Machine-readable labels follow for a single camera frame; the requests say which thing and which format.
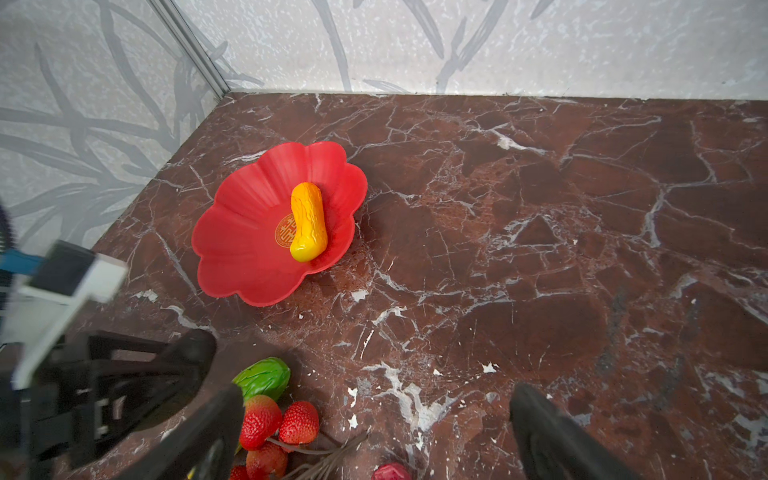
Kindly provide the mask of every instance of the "yellow peanut toy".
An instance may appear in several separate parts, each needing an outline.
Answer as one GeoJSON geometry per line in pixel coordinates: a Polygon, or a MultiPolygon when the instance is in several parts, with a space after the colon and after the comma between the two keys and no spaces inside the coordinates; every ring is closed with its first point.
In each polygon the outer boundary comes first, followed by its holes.
{"type": "Polygon", "coordinates": [[[302,263],[317,258],[328,246],[323,195],[315,184],[296,185],[290,195],[290,209],[296,219],[296,236],[290,244],[291,256],[302,263]]]}

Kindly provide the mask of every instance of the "gray leaf pattern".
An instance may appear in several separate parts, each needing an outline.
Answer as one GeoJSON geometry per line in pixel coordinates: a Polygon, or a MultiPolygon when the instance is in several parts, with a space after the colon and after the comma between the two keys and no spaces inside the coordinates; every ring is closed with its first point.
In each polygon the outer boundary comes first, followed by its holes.
{"type": "Polygon", "coordinates": [[[203,31],[200,30],[200,28],[195,25],[194,22],[192,22],[189,15],[187,15],[184,10],[181,8],[178,10],[181,13],[181,16],[184,18],[184,21],[187,23],[187,25],[189,25],[192,33],[194,33],[195,37],[197,37],[197,40],[200,42],[200,44],[203,45],[205,52],[208,53],[208,57],[214,63],[214,65],[216,65],[216,69],[219,71],[222,78],[227,82],[230,88],[240,88],[242,85],[234,83],[238,81],[247,81],[260,87],[264,86],[264,82],[262,80],[236,71],[232,65],[230,65],[230,62],[224,58],[224,54],[227,53],[227,49],[229,48],[228,41],[225,40],[222,41],[219,45],[214,45],[214,43],[203,33],[203,31]]]}
{"type": "Polygon", "coordinates": [[[411,13],[413,13],[413,16],[416,17],[416,21],[422,26],[424,35],[426,35],[429,43],[432,44],[435,53],[442,59],[445,56],[442,48],[442,36],[440,36],[435,19],[432,18],[427,6],[424,5],[422,0],[402,0],[402,2],[406,4],[411,13]]]}
{"type": "Polygon", "coordinates": [[[333,15],[331,15],[331,8],[328,6],[328,0],[312,0],[312,3],[315,5],[317,13],[320,15],[323,27],[325,27],[328,32],[331,48],[333,49],[333,54],[336,56],[336,63],[339,66],[339,73],[341,74],[341,82],[344,86],[344,91],[352,91],[352,84],[349,83],[349,66],[346,63],[344,45],[342,45],[341,37],[339,37],[339,32],[336,30],[336,23],[333,21],[333,15]]]}
{"type": "Polygon", "coordinates": [[[536,7],[531,13],[531,20],[535,20],[539,15],[544,13],[544,10],[546,10],[549,5],[552,5],[552,2],[554,2],[554,0],[538,0],[536,7]]]}
{"type": "Polygon", "coordinates": [[[407,91],[405,88],[399,87],[399,86],[397,86],[397,85],[395,85],[393,83],[389,83],[388,81],[384,81],[384,80],[369,80],[369,79],[366,79],[366,80],[363,80],[363,81],[365,83],[367,83],[368,85],[374,87],[374,88],[378,88],[379,90],[385,91],[385,92],[390,93],[390,94],[409,94],[409,93],[411,93],[411,92],[407,91]]]}
{"type": "MultiPolygon", "coordinates": [[[[13,152],[34,164],[50,169],[50,175],[54,178],[55,172],[62,172],[68,175],[66,178],[75,176],[80,180],[63,181],[58,186],[29,198],[20,201],[16,198],[15,202],[14,198],[9,199],[4,195],[6,202],[11,201],[9,212],[12,217],[19,219],[28,215],[36,216],[34,221],[20,232],[18,243],[22,248],[53,220],[57,220],[57,224],[60,225],[58,237],[73,243],[87,243],[85,246],[89,247],[93,239],[87,242],[86,233],[95,227],[103,230],[114,222],[127,206],[127,202],[154,177],[158,165],[165,162],[178,149],[186,136],[182,131],[191,132],[213,107],[213,92],[207,84],[202,82],[202,77],[192,61],[175,45],[172,37],[164,31],[152,28],[145,19],[129,11],[128,8],[117,5],[117,2],[92,1],[98,7],[98,26],[119,75],[118,82],[121,81],[135,99],[135,104],[128,107],[133,108],[137,114],[142,114],[141,112],[148,114],[154,119],[154,122],[150,121],[149,125],[152,123],[154,125],[148,126],[113,118],[92,118],[81,113],[75,105],[82,104],[84,99],[78,98],[77,102],[73,102],[69,98],[57,78],[56,68],[45,54],[45,48],[35,43],[33,54],[39,74],[55,101],[58,113],[52,114],[31,107],[23,109],[0,107],[0,121],[18,127],[24,126],[26,132],[22,137],[0,130],[0,159],[4,151],[13,152]],[[170,89],[168,93],[175,100],[170,116],[164,113],[164,108],[153,97],[153,94],[159,92],[153,91],[151,94],[145,87],[140,74],[134,70],[126,51],[126,42],[129,42],[132,47],[130,41],[133,41],[134,37],[126,40],[118,34],[115,16],[120,17],[126,25],[135,28],[136,35],[143,35],[141,41],[146,45],[155,45],[159,55],[169,55],[171,61],[175,63],[174,70],[169,72],[172,73],[170,77],[172,83],[167,85],[170,89]],[[67,131],[71,151],[48,145],[42,137],[39,141],[35,140],[35,128],[38,125],[47,128],[57,127],[67,131]],[[152,141],[158,145],[161,151],[165,152],[163,157],[155,157],[153,162],[142,148],[145,143],[141,142],[146,141],[152,141]],[[105,147],[119,152],[122,155],[120,158],[127,161],[116,164],[113,158],[109,158],[113,167],[108,166],[107,158],[104,157],[104,152],[108,151],[104,149],[105,147]],[[130,176],[143,178],[143,183],[141,180],[127,180],[132,177],[117,175],[117,171],[113,170],[115,166],[130,176]]],[[[11,2],[4,2],[0,6],[4,8],[10,4],[11,2]]],[[[147,18],[150,21],[157,20],[154,17],[147,18]]],[[[3,181],[13,181],[13,178],[9,176],[0,180],[0,186],[3,185],[3,181]]],[[[53,240],[54,238],[43,239],[42,243],[50,243],[53,240]]]]}
{"type": "Polygon", "coordinates": [[[445,93],[445,88],[448,86],[448,80],[451,78],[451,75],[456,73],[457,70],[464,70],[464,67],[467,66],[475,54],[480,50],[480,47],[482,47],[485,41],[488,40],[488,37],[491,36],[502,13],[504,13],[504,9],[507,8],[507,3],[508,0],[494,0],[491,6],[488,7],[488,11],[485,13],[482,23],[478,26],[478,29],[475,31],[472,38],[467,41],[460,52],[457,52],[458,46],[463,40],[464,29],[466,26],[466,18],[462,20],[462,23],[458,27],[456,35],[451,42],[451,57],[445,65],[443,65],[442,70],[437,76],[437,93],[445,93]]]}

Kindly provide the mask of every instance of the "plastic fruit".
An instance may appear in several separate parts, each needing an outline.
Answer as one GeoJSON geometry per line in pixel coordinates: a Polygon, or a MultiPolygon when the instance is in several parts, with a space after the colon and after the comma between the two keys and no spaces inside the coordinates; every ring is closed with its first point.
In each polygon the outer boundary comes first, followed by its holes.
{"type": "Polygon", "coordinates": [[[254,396],[245,404],[240,444],[248,451],[258,449],[277,431],[282,421],[283,414],[274,400],[266,395],[254,396]]]}
{"type": "Polygon", "coordinates": [[[249,480],[248,471],[242,465],[234,466],[230,472],[230,480],[249,480]]]}
{"type": "Polygon", "coordinates": [[[339,144],[270,148],[256,163],[227,177],[197,221],[192,248],[200,256],[200,288],[215,297],[238,294],[252,306],[284,300],[305,276],[330,268],[349,249],[353,214],[367,192],[365,174],[347,163],[339,144]],[[290,195],[302,182],[317,185],[323,195],[328,235],[328,247],[307,263],[290,254],[295,229],[290,195]]]}
{"type": "Polygon", "coordinates": [[[290,195],[290,209],[296,221],[296,236],[290,254],[297,262],[315,260],[328,246],[323,195],[317,185],[303,182],[290,195]]]}
{"type": "Polygon", "coordinates": [[[378,467],[371,480],[411,480],[411,474],[399,463],[388,463],[378,467]]]}
{"type": "Polygon", "coordinates": [[[243,403],[256,395],[266,395],[275,402],[285,391],[290,380],[288,365],[276,357],[254,363],[232,380],[243,390],[243,403]]]}
{"type": "Polygon", "coordinates": [[[267,442],[260,448],[248,452],[246,467],[251,479],[260,478],[259,475],[268,476],[272,472],[280,478],[286,474],[288,455],[279,446],[267,442]]]}
{"type": "Polygon", "coordinates": [[[309,402],[295,402],[288,407],[280,426],[280,441],[289,445],[312,443],[320,431],[317,409],[309,402]]]}

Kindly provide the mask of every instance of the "red fruit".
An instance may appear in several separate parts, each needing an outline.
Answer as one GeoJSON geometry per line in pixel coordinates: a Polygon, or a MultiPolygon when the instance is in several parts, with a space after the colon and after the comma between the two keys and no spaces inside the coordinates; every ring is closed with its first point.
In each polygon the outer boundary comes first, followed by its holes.
{"type": "Polygon", "coordinates": [[[399,463],[389,463],[376,469],[371,480],[411,480],[411,475],[399,463]]]}
{"type": "Polygon", "coordinates": [[[250,480],[261,480],[262,476],[267,478],[272,472],[280,478],[286,474],[288,455],[279,446],[267,442],[260,449],[248,452],[245,464],[250,480]]]}
{"type": "Polygon", "coordinates": [[[230,480],[249,480],[248,471],[242,465],[232,467],[232,472],[230,472],[230,480]]]}
{"type": "Polygon", "coordinates": [[[280,441],[289,445],[312,443],[320,431],[317,410],[309,402],[296,402],[286,410],[280,426],[280,441]]]}
{"type": "Polygon", "coordinates": [[[254,396],[245,404],[240,444],[248,451],[258,449],[274,435],[282,421],[283,414],[274,400],[266,395],[254,396]]]}

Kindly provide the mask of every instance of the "red flower-shaped plate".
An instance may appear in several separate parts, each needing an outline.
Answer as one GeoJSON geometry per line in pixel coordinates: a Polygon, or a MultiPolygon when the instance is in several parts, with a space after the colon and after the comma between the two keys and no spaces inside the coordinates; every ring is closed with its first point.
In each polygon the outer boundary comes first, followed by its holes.
{"type": "Polygon", "coordinates": [[[253,306],[286,299],[306,275],[329,268],[349,249],[353,214],[367,190],[366,175],[346,163],[346,152],[332,141],[268,150],[224,180],[213,206],[195,225],[192,248],[200,256],[200,288],[215,297],[237,293],[253,306]],[[328,247],[308,263],[290,255],[296,233],[290,195],[302,182],[320,188],[328,232],[328,247]]]}

